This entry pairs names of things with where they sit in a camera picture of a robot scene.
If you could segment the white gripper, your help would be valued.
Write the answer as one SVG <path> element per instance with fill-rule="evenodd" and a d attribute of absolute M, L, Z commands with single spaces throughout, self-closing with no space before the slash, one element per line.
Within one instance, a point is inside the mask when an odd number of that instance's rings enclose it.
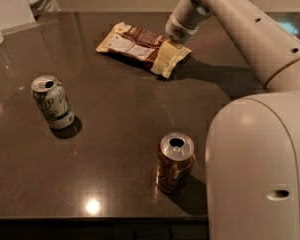
<path fill-rule="evenodd" d="M 166 26 L 166 36 L 179 44 L 186 44 L 198 31 L 198 28 L 188 29 L 178 22 L 174 14 L 171 14 Z M 170 74 L 173 69 L 173 62 L 181 49 L 181 46 L 172 42 L 165 41 L 158 51 L 155 60 L 155 70 L 158 74 Z"/>

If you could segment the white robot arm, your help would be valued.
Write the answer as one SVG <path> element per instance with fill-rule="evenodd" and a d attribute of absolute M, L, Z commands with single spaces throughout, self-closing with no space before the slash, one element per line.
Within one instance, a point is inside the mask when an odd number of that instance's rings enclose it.
<path fill-rule="evenodd" d="M 300 39 L 248 0 L 180 0 L 181 44 L 215 16 L 264 91 L 213 119 L 205 151 L 210 240 L 300 240 Z"/>

